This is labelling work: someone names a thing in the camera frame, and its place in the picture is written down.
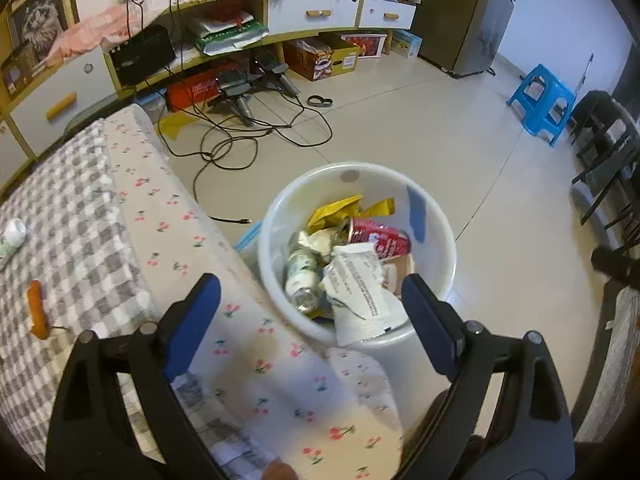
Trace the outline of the pink cloth on cabinet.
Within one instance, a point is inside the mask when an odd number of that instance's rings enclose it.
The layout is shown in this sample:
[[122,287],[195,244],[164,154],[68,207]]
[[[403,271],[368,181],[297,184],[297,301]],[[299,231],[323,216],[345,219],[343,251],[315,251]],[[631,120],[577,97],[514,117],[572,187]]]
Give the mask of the pink cloth on cabinet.
[[[179,0],[185,4],[216,0]],[[134,3],[119,3],[109,6],[98,14],[84,18],[54,40],[43,63],[47,67],[58,66],[72,58],[77,58],[96,47],[110,50],[136,36],[146,26],[164,13],[177,15],[176,0],[143,0],[142,8]]]

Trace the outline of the black device on shelf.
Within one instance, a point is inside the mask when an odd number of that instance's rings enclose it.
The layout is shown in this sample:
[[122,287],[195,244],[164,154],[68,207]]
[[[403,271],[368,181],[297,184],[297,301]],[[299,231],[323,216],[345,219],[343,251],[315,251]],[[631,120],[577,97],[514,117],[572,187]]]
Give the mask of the black device on shelf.
[[123,86],[140,84],[176,58],[168,29],[163,25],[143,29],[108,54]]

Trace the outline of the yellow white tv cabinet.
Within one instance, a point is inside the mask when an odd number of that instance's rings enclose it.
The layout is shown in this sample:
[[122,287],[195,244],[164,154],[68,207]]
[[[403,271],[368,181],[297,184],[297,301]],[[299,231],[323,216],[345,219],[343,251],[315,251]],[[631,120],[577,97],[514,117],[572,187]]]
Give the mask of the yellow white tv cabinet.
[[1,53],[1,184],[46,152],[72,118],[112,94],[209,62],[189,24],[200,15],[250,14],[267,44],[358,29],[408,29],[416,8],[397,0],[143,0],[116,4],[60,30],[52,3],[42,27],[57,32],[38,61],[23,41]]

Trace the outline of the black chair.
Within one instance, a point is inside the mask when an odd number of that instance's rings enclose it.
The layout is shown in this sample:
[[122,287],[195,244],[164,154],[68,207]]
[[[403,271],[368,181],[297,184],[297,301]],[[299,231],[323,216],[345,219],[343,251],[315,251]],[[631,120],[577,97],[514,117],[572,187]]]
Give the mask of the black chair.
[[580,217],[584,226],[596,214],[608,193],[620,188],[627,197],[627,203],[618,215],[602,226],[606,232],[627,221],[623,228],[623,248],[639,245],[639,122],[626,107],[610,96],[593,103],[582,122],[578,122],[575,140],[585,130],[591,130],[591,139],[577,153],[582,159],[592,148],[606,144],[606,150],[597,153],[591,162],[584,163],[584,169],[572,180],[578,190],[588,188],[589,183],[600,184],[590,190],[592,201]]

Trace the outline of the orange peel piece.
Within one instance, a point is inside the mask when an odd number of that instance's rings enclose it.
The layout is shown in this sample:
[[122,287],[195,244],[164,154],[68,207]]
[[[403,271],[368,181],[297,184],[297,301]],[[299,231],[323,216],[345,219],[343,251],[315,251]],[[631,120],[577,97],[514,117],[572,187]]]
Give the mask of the orange peel piece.
[[30,332],[40,340],[46,340],[50,335],[50,328],[46,315],[43,310],[43,301],[41,295],[41,285],[38,281],[32,281],[28,286],[27,303],[29,306],[30,319],[32,320],[32,328]]

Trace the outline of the printed paper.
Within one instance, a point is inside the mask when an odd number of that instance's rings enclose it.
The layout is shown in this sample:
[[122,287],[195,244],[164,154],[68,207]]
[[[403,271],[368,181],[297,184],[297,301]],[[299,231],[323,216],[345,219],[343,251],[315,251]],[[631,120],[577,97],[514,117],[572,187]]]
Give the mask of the printed paper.
[[384,287],[383,266],[371,243],[337,245],[321,282],[331,305],[337,344],[360,344],[409,321],[400,299]]

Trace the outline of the red drink can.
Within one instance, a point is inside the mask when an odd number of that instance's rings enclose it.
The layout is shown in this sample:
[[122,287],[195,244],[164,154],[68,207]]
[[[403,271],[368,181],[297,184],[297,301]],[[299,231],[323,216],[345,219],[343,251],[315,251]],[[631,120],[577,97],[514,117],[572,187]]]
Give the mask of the red drink can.
[[406,232],[368,218],[347,217],[337,229],[337,240],[343,244],[371,243],[382,260],[408,255],[411,250]]

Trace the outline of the grey checkered table cloth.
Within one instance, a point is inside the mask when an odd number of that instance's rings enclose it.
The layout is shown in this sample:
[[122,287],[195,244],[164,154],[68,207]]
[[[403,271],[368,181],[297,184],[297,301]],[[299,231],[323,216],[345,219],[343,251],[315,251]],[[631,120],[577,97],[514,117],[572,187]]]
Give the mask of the grey checkered table cloth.
[[[161,318],[204,273],[219,308],[177,396],[235,478],[283,460],[302,479],[389,479],[404,432],[386,375],[356,351],[316,351],[171,171],[152,122],[131,105],[50,155],[1,207],[25,243],[1,272],[1,416],[37,464],[77,336],[125,335]],[[41,285],[49,338],[30,329]]]

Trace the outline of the framed cat picture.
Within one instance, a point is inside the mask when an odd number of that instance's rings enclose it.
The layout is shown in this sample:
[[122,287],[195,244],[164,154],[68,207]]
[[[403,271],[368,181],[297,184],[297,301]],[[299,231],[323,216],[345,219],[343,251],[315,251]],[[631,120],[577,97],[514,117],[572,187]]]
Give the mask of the framed cat picture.
[[12,47],[1,55],[2,80],[10,99],[43,71],[55,40],[77,22],[76,0],[10,0],[1,13]]

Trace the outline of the grey refrigerator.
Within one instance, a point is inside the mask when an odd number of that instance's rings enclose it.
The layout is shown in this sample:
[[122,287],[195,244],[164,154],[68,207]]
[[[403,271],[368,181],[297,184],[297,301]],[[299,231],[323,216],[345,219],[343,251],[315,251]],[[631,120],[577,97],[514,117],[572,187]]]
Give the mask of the grey refrigerator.
[[454,78],[491,69],[516,0],[422,0],[410,32],[420,58]]

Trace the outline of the blue plastic stool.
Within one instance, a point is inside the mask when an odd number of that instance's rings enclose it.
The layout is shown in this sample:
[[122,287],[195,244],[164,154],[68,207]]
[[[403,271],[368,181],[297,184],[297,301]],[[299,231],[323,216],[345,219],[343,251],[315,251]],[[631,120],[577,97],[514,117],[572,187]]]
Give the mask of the blue plastic stool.
[[[541,95],[534,99],[526,91],[536,78],[542,80],[544,88]],[[566,107],[560,119],[554,120],[551,113],[559,100],[563,100]],[[524,77],[510,99],[506,101],[506,105],[511,106],[514,101],[519,102],[524,110],[522,119],[524,129],[532,136],[538,136],[542,130],[547,131],[551,134],[549,144],[554,148],[570,119],[576,94],[546,66],[538,64]]]

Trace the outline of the white plastic bottle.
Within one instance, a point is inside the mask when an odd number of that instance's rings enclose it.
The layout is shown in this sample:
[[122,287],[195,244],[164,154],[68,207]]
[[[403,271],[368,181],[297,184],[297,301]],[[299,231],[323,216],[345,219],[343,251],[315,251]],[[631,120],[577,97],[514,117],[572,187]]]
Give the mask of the white plastic bottle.
[[20,218],[11,219],[1,231],[0,240],[0,269],[17,253],[25,243],[27,226]]

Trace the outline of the cardboard box under cabinet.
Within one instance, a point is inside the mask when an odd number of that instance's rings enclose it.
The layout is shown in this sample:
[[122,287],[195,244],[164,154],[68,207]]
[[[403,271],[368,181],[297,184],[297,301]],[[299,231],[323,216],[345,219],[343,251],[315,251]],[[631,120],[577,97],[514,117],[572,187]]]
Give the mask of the cardboard box under cabinet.
[[291,70],[309,81],[317,81],[353,72],[359,47],[335,32],[324,32],[317,37],[285,41],[283,53]]

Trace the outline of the yellow snack wrapper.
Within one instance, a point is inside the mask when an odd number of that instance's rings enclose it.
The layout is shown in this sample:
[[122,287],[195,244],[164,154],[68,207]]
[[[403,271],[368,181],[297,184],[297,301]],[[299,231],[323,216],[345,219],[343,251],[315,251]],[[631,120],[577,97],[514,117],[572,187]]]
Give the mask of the yellow snack wrapper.
[[361,207],[361,200],[362,195],[358,194],[320,206],[310,216],[306,231],[312,234],[320,230],[336,228],[347,217],[389,217],[395,213],[395,200],[391,197],[384,198],[367,208]]

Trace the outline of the red box under cabinet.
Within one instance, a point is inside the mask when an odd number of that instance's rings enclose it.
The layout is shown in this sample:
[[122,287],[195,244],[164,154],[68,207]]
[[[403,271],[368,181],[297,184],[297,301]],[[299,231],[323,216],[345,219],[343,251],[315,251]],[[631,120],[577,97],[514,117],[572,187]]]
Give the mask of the red box under cabinet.
[[220,62],[199,65],[193,74],[186,75],[166,67],[171,83],[166,87],[165,100],[171,112],[186,110],[198,103],[209,106],[224,102],[226,97],[217,77],[229,70],[240,68],[239,62]]

